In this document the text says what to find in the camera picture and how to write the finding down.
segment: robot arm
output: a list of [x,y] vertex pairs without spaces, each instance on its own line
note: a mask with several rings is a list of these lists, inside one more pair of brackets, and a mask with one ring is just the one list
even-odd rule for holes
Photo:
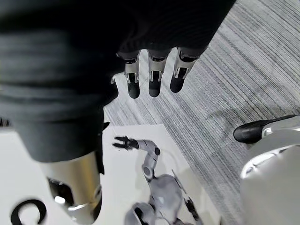
[[123,144],[114,143],[113,146],[117,148],[124,148],[126,150],[141,149],[147,152],[144,163],[142,165],[142,172],[149,182],[154,178],[154,169],[160,155],[160,149],[150,140],[135,140],[125,137],[116,137],[116,140],[122,141]]

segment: white robot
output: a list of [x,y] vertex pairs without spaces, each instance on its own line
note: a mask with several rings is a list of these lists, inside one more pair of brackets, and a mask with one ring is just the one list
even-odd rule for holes
[[150,187],[149,202],[135,203],[125,215],[125,225],[192,225],[184,223],[178,218],[182,201],[193,215],[195,224],[203,225],[193,201],[188,197],[176,175],[155,176],[154,169],[160,155],[160,149],[153,141],[129,139],[126,136],[116,137],[116,139],[122,142],[122,144],[113,144],[117,148],[141,149],[148,153],[142,165],[142,172]]

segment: robotic fingertip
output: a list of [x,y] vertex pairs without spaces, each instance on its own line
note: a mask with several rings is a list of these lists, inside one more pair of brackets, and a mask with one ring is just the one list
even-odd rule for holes
[[183,83],[184,83],[184,79],[183,78],[175,78],[174,76],[172,76],[172,80],[170,83],[170,89],[173,93],[178,93],[179,91],[181,91],[182,87],[183,87]]
[[159,81],[149,81],[149,94],[151,97],[157,97],[160,94],[161,82]]
[[131,98],[138,98],[140,96],[139,83],[128,84],[128,93]]

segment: robot finger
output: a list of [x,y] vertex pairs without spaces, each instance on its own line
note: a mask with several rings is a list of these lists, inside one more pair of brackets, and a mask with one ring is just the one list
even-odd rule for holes
[[121,142],[128,142],[129,138],[127,136],[125,137],[115,137],[114,139],[121,141]]
[[112,144],[114,147],[117,148],[122,148],[122,149],[127,149],[128,146],[124,145],[124,144],[119,144],[119,143],[113,143]]

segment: white mat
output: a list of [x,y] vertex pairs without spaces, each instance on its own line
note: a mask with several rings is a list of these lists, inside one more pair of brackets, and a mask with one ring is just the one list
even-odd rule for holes
[[[155,173],[178,175],[184,188],[195,203],[205,225],[218,225],[220,215],[200,182],[194,176],[177,145],[163,125],[108,127],[103,135],[105,176],[103,204],[95,225],[121,225],[125,213],[135,202],[147,202],[150,190],[143,177],[141,165],[145,151],[117,150],[111,144],[115,136],[127,135],[134,139],[149,139],[161,149]],[[18,135],[11,130],[0,132],[0,224],[10,224],[10,213],[22,200],[37,198],[47,207],[45,225],[75,225],[50,195],[48,185],[38,165],[28,156]],[[38,218],[35,207],[24,208],[20,218],[24,225],[35,225]],[[191,214],[182,205],[179,218],[194,223]]]

